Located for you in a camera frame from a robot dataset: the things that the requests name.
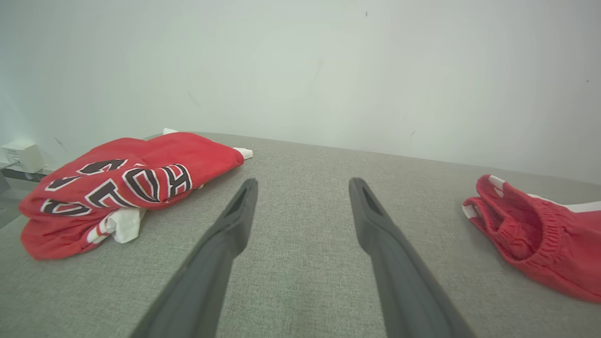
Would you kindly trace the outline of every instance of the gray table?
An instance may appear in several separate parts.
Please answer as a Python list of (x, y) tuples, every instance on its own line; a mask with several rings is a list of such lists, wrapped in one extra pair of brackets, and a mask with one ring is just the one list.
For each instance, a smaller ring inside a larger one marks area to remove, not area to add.
[(254, 150), (242, 167), (168, 209), (138, 239), (39, 262), (24, 219), (0, 230), (0, 336), (126, 337), (249, 177), (259, 181), (251, 238), (234, 261), (219, 337), (385, 337), (376, 283), (347, 192), (364, 178), (480, 337), (598, 337), (601, 305), (574, 300), (505, 263), (461, 211), (482, 174), (563, 204), (601, 186), (491, 168), (223, 134)]

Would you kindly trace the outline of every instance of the white fabric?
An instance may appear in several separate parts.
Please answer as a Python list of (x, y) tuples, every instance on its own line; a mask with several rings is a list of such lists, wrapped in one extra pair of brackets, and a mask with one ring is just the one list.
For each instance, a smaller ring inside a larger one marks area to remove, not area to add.
[(127, 243), (138, 237), (140, 221), (146, 214), (146, 209), (125, 207), (111, 212), (102, 220), (107, 223), (107, 228), (115, 228), (111, 233), (118, 243)]
[(505, 181), (494, 175), (490, 175), (489, 182), (495, 187), (495, 192), (499, 195), (499, 197), (503, 198), (503, 183), (505, 183)]
[(173, 134), (173, 133), (177, 133), (177, 132), (179, 132), (179, 131), (177, 131), (175, 129), (163, 128), (163, 135)]
[(462, 206), (462, 209), (463, 213), (467, 218), (474, 218), (479, 216), (478, 212), (476, 211), (476, 207), (473, 205)]
[(246, 148), (234, 148), (236, 150), (238, 150), (238, 152), (240, 152), (242, 154), (242, 157), (244, 157), (244, 159), (249, 159), (252, 157), (252, 150), (250, 149), (246, 149)]
[(88, 243), (98, 244), (108, 237), (108, 235), (98, 235), (97, 229), (99, 228), (100, 224), (96, 225), (88, 232), (88, 236), (86, 237)]
[(543, 201), (555, 203), (557, 205), (560, 205), (562, 207), (567, 208), (571, 212), (589, 212), (589, 211), (599, 211), (599, 210), (601, 210), (601, 201), (589, 202), (589, 203), (583, 203), (583, 204), (559, 204), (559, 203), (557, 203), (555, 201), (552, 201), (550, 199), (541, 197), (539, 195), (528, 194), (528, 196), (534, 197), (534, 198), (539, 198), (539, 199), (541, 199)]

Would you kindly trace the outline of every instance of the black lettering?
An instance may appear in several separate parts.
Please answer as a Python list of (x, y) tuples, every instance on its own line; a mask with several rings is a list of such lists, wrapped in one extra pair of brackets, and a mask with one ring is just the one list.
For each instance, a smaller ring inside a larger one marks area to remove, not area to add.
[[(151, 191), (146, 191), (138, 179), (143, 179), (148, 182)], [(154, 171), (140, 168), (130, 169), (123, 174), (123, 180), (131, 191), (140, 199), (150, 203), (160, 203), (159, 181), (157, 180)]]
[(52, 215), (82, 216), (89, 214), (92, 209), (79, 203), (65, 203), (48, 199), (41, 206), (41, 211)]
[(86, 165), (85, 167), (81, 168), (80, 170), (77, 170), (77, 172), (80, 174), (86, 174), (86, 175), (94, 175), (94, 174), (104, 173), (106, 171), (119, 169), (126, 162), (127, 162), (127, 159), (111, 159), (108, 161), (94, 162), (94, 163), (90, 163), (90, 164)]
[(105, 203), (107, 198), (122, 207), (136, 207), (135, 205), (126, 201), (123, 196), (119, 195), (117, 185), (112, 179), (108, 179), (101, 186), (85, 196), (86, 201), (97, 207), (111, 207)]
[[(175, 168), (179, 168), (181, 173), (176, 173)], [(188, 191), (192, 189), (192, 179), (190, 178), (190, 174), (188, 173), (188, 169), (181, 164), (172, 164), (167, 167), (163, 167), (165, 172), (167, 173), (168, 183), (169, 183), (169, 198), (177, 195), (177, 190), (179, 187), (184, 186), (184, 191)]]
[(57, 191), (60, 188), (62, 188), (63, 186), (66, 186), (67, 184), (72, 183), (73, 181), (75, 181), (76, 179), (78, 179), (80, 177), (81, 176), (63, 177), (62, 179), (54, 180), (50, 184), (48, 184), (48, 186), (44, 190)]

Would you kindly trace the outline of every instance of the cable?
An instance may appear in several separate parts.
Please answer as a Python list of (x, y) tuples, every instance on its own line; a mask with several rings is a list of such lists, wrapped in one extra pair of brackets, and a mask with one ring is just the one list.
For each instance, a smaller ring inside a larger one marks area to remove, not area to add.
[(21, 164), (21, 162), (17, 161), (15, 163), (11, 163), (11, 164), (5, 165), (4, 167), (1, 167), (0, 170), (6, 169), (6, 168), (10, 168), (10, 167), (13, 167), (13, 166), (19, 165), (19, 164)]

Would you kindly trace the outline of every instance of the folded clothing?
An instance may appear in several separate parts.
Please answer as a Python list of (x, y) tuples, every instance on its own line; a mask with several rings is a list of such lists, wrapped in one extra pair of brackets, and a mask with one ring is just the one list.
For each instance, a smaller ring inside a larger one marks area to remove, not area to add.
[[(175, 129), (163, 129), (163, 135), (178, 133)], [(252, 157), (252, 150), (246, 148), (234, 148), (246, 160)], [(201, 189), (204, 184), (201, 184), (197, 189)], [(100, 229), (106, 229), (106, 233), (110, 233), (115, 241), (119, 243), (127, 243), (138, 237), (140, 222), (144, 216), (146, 209), (124, 207), (117, 209), (100, 221)], [(106, 238), (106, 235), (99, 236), (96, 241), (100, 242)]]
[(501, 256), (529, 278), (601, 303), (601, 202), (561, 205), (492, 175), (476, 184), (463, 212)]
[(148, 141), (121, 138), (46, 176), (20, 203), (30, 220), (21, 241), (35, 259), (60, 259), (98, 246), (120, 208), (158, 210), (239, 167), (237, 150), (192, 133)]

